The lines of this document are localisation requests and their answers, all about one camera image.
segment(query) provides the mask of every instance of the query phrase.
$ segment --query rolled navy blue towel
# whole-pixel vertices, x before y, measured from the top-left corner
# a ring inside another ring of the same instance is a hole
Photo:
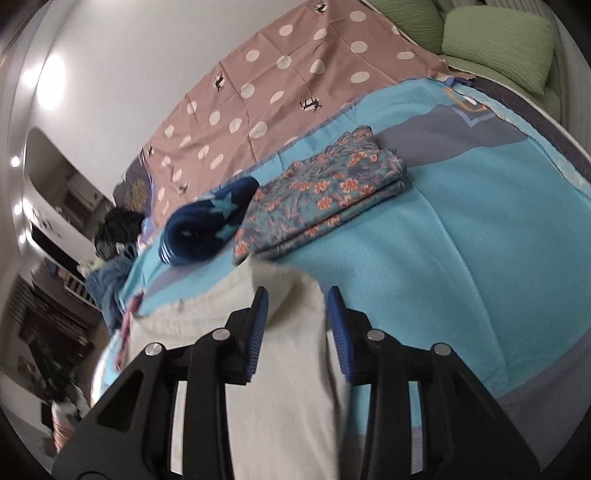
[[[252,177],[242,177],[209,199],[179,208],[162,232],[160,260],[174,267],[215,257],[240,227],[258,187]]]

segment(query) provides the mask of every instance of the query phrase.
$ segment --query white towel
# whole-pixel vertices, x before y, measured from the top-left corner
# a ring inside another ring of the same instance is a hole
[[[337,480],[348,386],[328,331],[324,295],[306,273],[247,259],[207,293],[132,321],[130,358],[151,342],[168,349],[194,343],[269,292],[269,315],[256,374],[228,385],[228,428],[237,480]],[[173,431],[173,471],[182,465],[186,383]]]

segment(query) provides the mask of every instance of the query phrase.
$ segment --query blue bedsheet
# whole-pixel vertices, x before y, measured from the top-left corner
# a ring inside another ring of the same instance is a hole
[[[378,133],[459,98],[427,79],[380,90],[250,174],[265,183],[347,130],[370,125]],[[528,136],[409,168],[409,191],[280,261],[307,271],[324,291],[338,285],[348,306],[404,344],[448,342],[499,397],[591,326],[591,202],[557,170],[570,167],[562,155],[512,112],[497,110]],[[563,174],[588,188],[578,174]],[[140,313],[149,314],[204,293],[232,268],[231,249],[173,270],[153,248],[137,259],[120,302],[146,289]],[[356,391],[357,432],[365,431],[367,409],[366,392]]]

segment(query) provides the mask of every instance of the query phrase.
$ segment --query folded floral cloth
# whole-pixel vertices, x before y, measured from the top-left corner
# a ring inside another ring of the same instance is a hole
[[[250,254],[277,258],[327,234],[402,192],[405,172],[394,153],[380,150],[370,127],[343,134],[257,190],[236,233],[234,264]]]

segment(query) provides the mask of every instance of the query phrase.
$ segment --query pink cloth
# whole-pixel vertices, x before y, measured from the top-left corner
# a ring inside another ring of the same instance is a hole
[[[154,233],[180,206],[347,103],[406,79],[450,75],[436,55],[357,0],[303,3],[205,75],[144,145]]]
[[[129,329],[131,327],[131,317],[134,313],[136,313],[139,309],[139,306],[142,305],[142,300],[144,299],[144,292],[138,293],[135,297],[133,297],[128,305],[127,310],[123,314],[123,318],[121,320],[121,347],[119,347],[119,353],[117,354],[117,358],[115,359],[115,368],[118,371],[123,370],[124,365],[127,363],[127,350],[129,345]]]

